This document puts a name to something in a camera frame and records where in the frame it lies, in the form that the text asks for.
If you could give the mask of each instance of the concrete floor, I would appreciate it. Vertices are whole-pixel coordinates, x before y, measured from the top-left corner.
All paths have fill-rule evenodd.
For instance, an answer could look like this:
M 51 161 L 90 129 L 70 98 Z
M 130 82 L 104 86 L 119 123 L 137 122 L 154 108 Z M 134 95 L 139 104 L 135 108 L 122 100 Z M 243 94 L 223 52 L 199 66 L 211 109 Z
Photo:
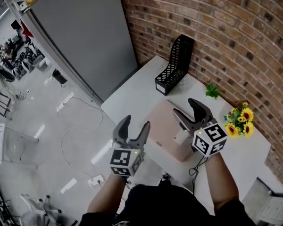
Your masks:
M 12 120 L 0 116 L 0 122 L 6 123 L 11 129 L 38 137 L 40 141 L 24 150 L 21 162 L 18 151 L 21 151 L 23 145 L 6 148 L 6 154 L 21 164 L 37 164 L 38 169 L 3 162 L 0 165 L 0 186 L 5 199 L 12 200 L 16 215 L 28 210 L 20 198 L 21 193 L 29 194 L 35 199 L 49 194 L 52 204 L 60 208 L 64 215 L 80 220 L 100 189 L 99 185 L 90 187 L 87 181 L 99 174 L 107 177 L 110 173 L 110 154 L 103 152 L 111 147 L 115 124 L 104 112 L 101 114 L 80 101 L 79 99 L 99 108 L 75 85 L 68 81 L 66 87 L 62 88 L 51 77 L 53 70 L 53 66 L 43 72 L 34 69 L 20 81 L 13 83 L 22 95 L 27 90 L 30 92 L 25 100 L 16 101 L 12 106 Z M 71 97 L 79 99 L 70 99 L 63 106 L 63 102 Z M 63 157 L 61 145 L 71 166 Z M 132 179 L 133 185 L 157 185 L 161 172 L 162 169 L 146 156 L 145 162 Z M 73 179 L 76 183 L 68 190 L 63 190 Z M 267 198 L 266 193 L 260 183 L 255 182 L 243 200 L 246 212 L 254 221 Z

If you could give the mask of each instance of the person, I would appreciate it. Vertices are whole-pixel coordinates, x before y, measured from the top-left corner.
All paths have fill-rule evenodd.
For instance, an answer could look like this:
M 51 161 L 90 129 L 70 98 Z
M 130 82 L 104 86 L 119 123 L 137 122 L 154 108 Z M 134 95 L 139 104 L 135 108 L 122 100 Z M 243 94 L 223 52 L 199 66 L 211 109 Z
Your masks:
M 7 42 L 4 44 L 5 56 L 2 58 L 2 61 L 7 65 L 7 67 L 12 70 L 13 66 L 10 63 L 10 60 L 16 58 L 15 48 L 12 45 L 9 45 Z
M 188 190 L 171 185 L 164 173 L 158 186 L 137 185 L 116 216 L 126 180 L 111 174 L 91 201 L 79 226 L 87 225 L 255 225 L 239 201 L 236 183 L 220 153 L 205 162 L 215 216 Z

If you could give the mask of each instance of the power outlet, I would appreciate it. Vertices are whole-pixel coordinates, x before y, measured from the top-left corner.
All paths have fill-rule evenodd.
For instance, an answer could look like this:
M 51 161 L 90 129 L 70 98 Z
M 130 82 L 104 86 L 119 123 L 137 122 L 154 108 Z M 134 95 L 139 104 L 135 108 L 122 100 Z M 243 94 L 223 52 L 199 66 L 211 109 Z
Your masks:
M 101 186 L 103 186 L 102 183 L 104 182 L 104 178 L 103 178 L 102 175 L 98 175 L 98 176 L 96 176 L 92 179 L 89 179 L 88 184 L 89 184 L 89 186 L 93 187 L 93 186 L 96 186 L 97 184 L 99 184 L 98 181 L 100 181 Z

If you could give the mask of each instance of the white table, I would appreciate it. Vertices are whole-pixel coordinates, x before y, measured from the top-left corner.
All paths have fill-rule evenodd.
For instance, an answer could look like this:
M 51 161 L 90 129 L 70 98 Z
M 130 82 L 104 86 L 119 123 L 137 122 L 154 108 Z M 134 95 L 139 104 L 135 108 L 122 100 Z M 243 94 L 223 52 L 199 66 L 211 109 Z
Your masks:
M 166 97 L 155 89 L 155 77 L 166 68 L 167 64 L 166 60 L 155 56 L 102 104 L 103 111 L 115 124 L 130 114 L 132 116 L 129 126 L 130 138 L 138 136 L 141 130 L 139 125 L 163 99 L 169 100 L 194 118 L 188 98 L 195 98 L 211 109 L 219 123 L 225 124 L 223 116 L 233 107 L 221 97 L 217 100 L 206 97 L 204 85 L 192 76 L 187 74 Z M 221 154 L 238 186 L 240 200 L 245 197 L 262 170 L 269 148 L 270 143 L 256 129 L 250 138 L 228 139 Z M 176 180 L 191 189 L 192 177 L 189 175 L 189 169 L 199 162 L 201 158 L 199 153 L 195 153 L 184 162 L 179 162 L 150 140 L 145 145 L 145 152 Z M 202 202 L 213 205 L 204 166 L 199 167 L 195 196 Z

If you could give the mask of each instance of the gray partition wall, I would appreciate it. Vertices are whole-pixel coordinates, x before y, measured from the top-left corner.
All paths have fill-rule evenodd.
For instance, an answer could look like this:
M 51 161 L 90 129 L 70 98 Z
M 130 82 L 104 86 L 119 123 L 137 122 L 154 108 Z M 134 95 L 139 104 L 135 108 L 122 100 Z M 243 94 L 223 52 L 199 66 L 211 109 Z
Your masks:
M 64 59 L 102 101 L 136 71 L 120 0 L 39 0 L 31 12 Z

